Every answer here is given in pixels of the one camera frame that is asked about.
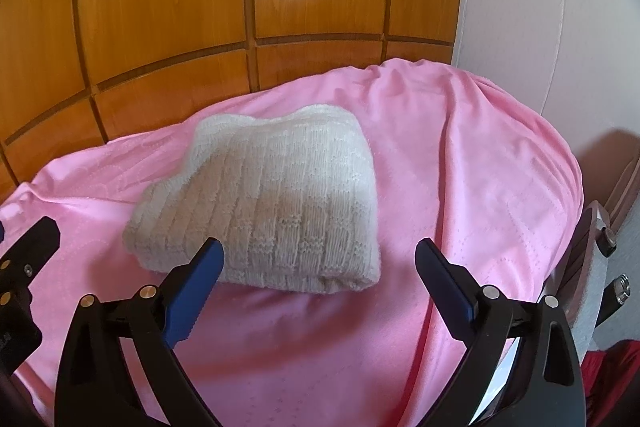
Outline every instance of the knitted texture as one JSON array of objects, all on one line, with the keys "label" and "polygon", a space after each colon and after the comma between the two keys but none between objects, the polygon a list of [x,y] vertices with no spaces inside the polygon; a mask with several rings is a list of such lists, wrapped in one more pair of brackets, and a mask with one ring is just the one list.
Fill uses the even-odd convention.
[{"label": "knitted texture", "polygon": [[329,105],[198,124],[180,172],[147,187],[124,231],[143,267],[169,272],[207,237],[221,281],[362,290],[380,279],[373,159],[356,118]]}]

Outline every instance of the red fabric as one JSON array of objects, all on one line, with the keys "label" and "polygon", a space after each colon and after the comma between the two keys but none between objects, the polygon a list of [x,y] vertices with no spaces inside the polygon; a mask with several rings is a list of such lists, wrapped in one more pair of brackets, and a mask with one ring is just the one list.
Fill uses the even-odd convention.
[{"label": "red fabric", "polygon": [[608,351],[589,351],[582,362],[587,427],[597,427],[640,369],[640,342],[622,341]]}]

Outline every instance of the bed frame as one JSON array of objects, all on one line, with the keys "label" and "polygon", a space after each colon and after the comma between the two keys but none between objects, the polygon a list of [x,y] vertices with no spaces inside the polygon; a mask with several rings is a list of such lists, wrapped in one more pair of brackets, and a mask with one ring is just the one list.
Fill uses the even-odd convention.
[{"label": "bed frame", "polygon": [[[53,158],[238,94],[392,57],[450,63],[459,10],[460,0],[0,0],[0,201]],[[9,388],[19,396],[0,381],[0,394]]]},{"label": "bed frame", "polygon": [[[583,219],[587,236],[592,216],[590,212]],[[578,227],[578,238],[582,232]],[[42,341],[31,318],[29,286],[59,245],[56,222],[43,217],[0,258],[0,326],[5,339],[0,344],[0,407],[7,427],[44,427],[9,377]],[[570,261],[580,263],[581,257],[577,247],[570,250]],[[56,425],[167,425],[146,415],[142,407],[120,346],[120,339],[126,337],[133,340],[170,425],[222,427],[173,349],[190,336],[223,264],[222,245],[209,238],[188,264],[174,267],[158,286],[142,286],[131,298],[111,302],[101,302],[95,295],[83,296],[60,360]],[[449,383],[417,427],[471,423],[478,427],[512,427],[516,423],[520,427],[553,423],[584,427],[580,359],[558,298],[546,295],[538,302],[524,302],[507,298],[491,284],[481,287],[465,267],[450,264],[428,238],[415,249],[415,267],[449,333],[467,348]],[[487,417],[474,422],[477,411],[484,410],[478,406],[495,380],[508,339],[519,344],[504,391]]]}]

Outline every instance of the white wall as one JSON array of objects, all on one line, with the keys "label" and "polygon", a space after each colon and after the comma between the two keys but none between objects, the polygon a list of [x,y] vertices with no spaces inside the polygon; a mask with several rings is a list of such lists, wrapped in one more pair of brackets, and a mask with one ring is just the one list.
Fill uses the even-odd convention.
[{"label": "white wall", "polygon": [[551,122],[606,201],[640,143],[640,0],[461,0],[454,63]]}]

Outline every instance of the silver bolt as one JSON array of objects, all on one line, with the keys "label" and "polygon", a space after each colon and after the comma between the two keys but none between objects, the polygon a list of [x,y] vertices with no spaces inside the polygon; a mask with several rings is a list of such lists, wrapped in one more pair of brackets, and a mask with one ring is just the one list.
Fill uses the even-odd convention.
[{"label": "silver bolt", "polygon": [[622,274],[613,279],[613,289],[616,292],[616,300],[618,301],[618,304],[622,306],[622,304],[624,304],[631,296],[629,278],[625,274]]},{"label": "silver bolt", "polygon": [[500,290],[495,286],[485,286],[482,288],[482,293],[488,299],[497,299],[500,296]]},{"label": "silver bolt", "polygon": [[142,288],[142,290],[140,290],[140,296],[143,299],[150,299],[156,294],[157,291],[158,290],[156,290],[155,286],[145,286],[144,288]]},{"label": "silver bolt", "polygon": [[596,244],[604,257],[610,257],[618,247],[618,240],[613,230],[604,228],[596,238]]},{"label": "silver bolt", "polygon": [[82,308],[89,308],[93,306],[95,302],[95,297],[93,295],[85,295],[80,299],[80,305]]},{"label": "silver bolt", "polygon": [[558,308],[559,302],[553,295],[547,295],[545,297],[545,304],[550,308]]}]

